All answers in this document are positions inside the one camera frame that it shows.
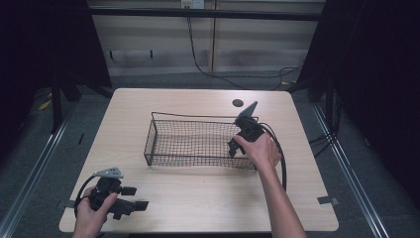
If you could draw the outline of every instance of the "gray floor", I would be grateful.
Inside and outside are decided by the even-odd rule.
[[[277,71],[223,73],[223,75],[232,74],[274,75]],[[270,90],[279,84],[279,78],[240,77],[229,80],[246,89],[258,90]],[[113,83],[114,87],[238,89],[223,79],[211,78],[201,73],[116,76],[113,77]],[[278,90],[287,86],[282,84]],[[52,154],[46,171],[35,187],[13,237],[71,237],[71,234],[64,234],[58,229],[63,210],[56,205],[60,200],[69,199],[110,101],[84,87],[81,91],[83,95],[78,103],[69,103],[65,100],[63,102],[64,112],[70,112],[71,108],[74,108],[73,112],[68,113],[70,118],[65,132]],[[322,135],[312,105],[307,100],[306,91],[295,92],[292,97],[308,140]],[[2,190],[0,218],[4,218],[7,214],[50,137],[52,109],[49,107],[44,111],[38,110],[44,99],[40,97],[34,101],[34,108],[22,129],[20,141],[1,168],[0,179],[3,182],[0,184]],[[404,190],[383,167],[380,157],[366,146],[363,135],[346,115],[345,110],[341,120],[339,140],[372,205],[380,215],[389,237],[419,237],[419,211],[414,208]],[[322,145],[314,147],[314,154],[322,147]],[[332,150],[327,149],[315,160],[329,195],[340,202],[334,206],[340,227],[335,232],[307,232],[308,237],[374,237]],[[107,234],[105,237],[128,236],[128,234]],[[188,236],[210,237],[203,234]],[[218,237],[259,236],[269,237],[268,234],[218,234]],[[180,235],[149,234],[140,237],[180,237]]]

